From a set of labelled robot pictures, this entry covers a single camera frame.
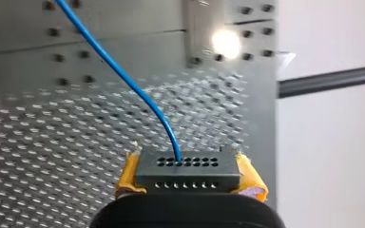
wire insulation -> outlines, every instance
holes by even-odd
[[[62,11],[67,15],[67,18],[73,23],[73,25],[81,32],[85,37],[87,42],[96,50],[96,52],[106,61],[106,63],[126,82],[132,90],[134,90],[145,103],[153,110],[159,120],[162,122],[165,131],[170,138],[173,145],[174,156],[176,161],[182,159],[179,143],[176,136],[174,135],[173,129],[168,123],[162,111],[153,102],[152,99],[128,76],[128,74],[111,58],[111,56],[106,52],[106,50],[97,42],[93,35],[88,31],[88,29],[83,25],[79,17],[73,12],[70,6],[67,4],[66,0],[55,0],[60,6]]]

screw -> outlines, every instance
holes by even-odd
[[[55,4],[50,1],[43,2],[43,9],[44,10],[55,10]]]
[[[62,54],[54,54],[54,60],[58,63],[63,63],[65,61],[65,56]]]
[[[262,55],[265,56],[265,57],[273,57],[274,56],[274,51],[272,51],[272,50],[264,50],[262,52]]]
[[[274,30],[272,28],[264,28],[262,30],[262,34],[264,35],[272,35],[274,33]]]
[[[90,57],[90,53],[87,51],[87,50],[82,50],[80,53],[79,53],[79,56],[83,59],[87,59]]]
[[[245,14],[245,15],[250,14],[252,11],[253,11],[253,9],[251,9],[249,7],[243,7],[243,8],[241,8],[241,13],[242,14]]]
[[[49,28],[48,31],[47,31],[47,33],[48,33],[48,36],[55,36],[55,37],[57,37],[57,36],[60,35],[59,29],[57,29],[57,28]]]
[[[242,36],[245,38],[251,37],[251,36],[253,36],[253,32],[250,30],[245,30],[242,32]]]
[[[272,5],[263,5],[262,6],[262,11],[265,11],[265,12],[271,12],[271,11],[273,11],[275,8],[274,8],[274,6],[272,6]]]
[[[223,61],[223,56],[222,56],[222,55],[220,55],[220,54],[217,54],[217,55],[215,56],[215,60],[216,60],[216,61],[221,62],[221,61]]]
[[[74,7],[74,8],[80,8],[82,6],[82,2],[80,0],[73,0],[71,5]]]
[[[250,53],[244,53],[243,55],[242,55],[242,59],[243,60],[246,60],[246,61],[249,61],[249,60],[252,60],[253,59],[253,55],[252,54],[250,54]]]
[[[198,57],[191,58],[191,64],[200,65],[202,63],[202,59]]]
[[[69,80],[66,78],[60,78],[60,79],[58,79],[58,85],[59,86],[69,86]]]
[[[84,82],[85,83],[94,83],[96,80],[92,77],[92,76],[90,76],[90,75],[86,75],[85,76],[85,78],[84,78]]]

metal sheet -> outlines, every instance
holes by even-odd
[[[38,48],[82,41],[60,9],[45,10],[47,1],[0,0],[0,51]],[[81,0],[80,15],[98,38],[112,38],[183,28],[182,2],[170,0]],[[48,35],[48,29],[59,35]]]
[[[183,33],[105,39],[106,48],[167,114],[183,150],[241,146],[275,205],[273,22],[232,26],[249,60],[205,55],[184,67]],[[169,150],[156,117],[85,43],[0,54],[0,227],[86,227],[113,198],[125,153]],[[55,53],[65,61],[52,60]],[[83,82],[86,75],[95,83]],[[68,86],[57,85],[66,78]]]

black object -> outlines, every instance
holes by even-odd
[[[287,98],[359,85],[365,85],[365,67],[281,81],[279,97]]]
[[[218,61],[218,62],[221,62],[221,61],[223,61],[223,56],[222,56],[222,55],[220,55],[220,54],[217,54],[217,55],[215,56],[215,60],[216,60],[216,61]]]
[[[101,210],[90,228],[284,228],[266,204],[236,194],[139,194]]]
[[[251,9],[249,7],[243,7],[243,8],[241,8],[241,13],[242,14],[245,14],[245,15],[250,14],[252,11],[253,11],[253,9]]]
[[[245,37],[245,38],[252,37],[253,36],[253,32],[250,31],[250,30],[245,30],[245,31],[242,32],[242,36]]]
[[[91,76],[91,75],[86,75],[85,77],[84,77],[84,82],[85,83],[94,83],[96,80]]]
[[[65,61],[65,56],[62,54],[54,54],[54,60],[58,63],[63,63]]]
[[[236,155],[231,151],[183,152],[175,161],[154,148],[141,153],[135,184],[150,193],[230,192],[240,184]]]
[[[69,80],[66,78],[59,78],[57,83],[59,86],[69,86]]]
[[[79,56],[82,58],[82,59],[87,59],[88,57],[90,57],[90,53],[87,51],[87,50],[81,50],[79,52]]]
[[[60,31],[57,28],[49,28],[47,31],[48,36],[54,36],[57,37],[60,35]]]

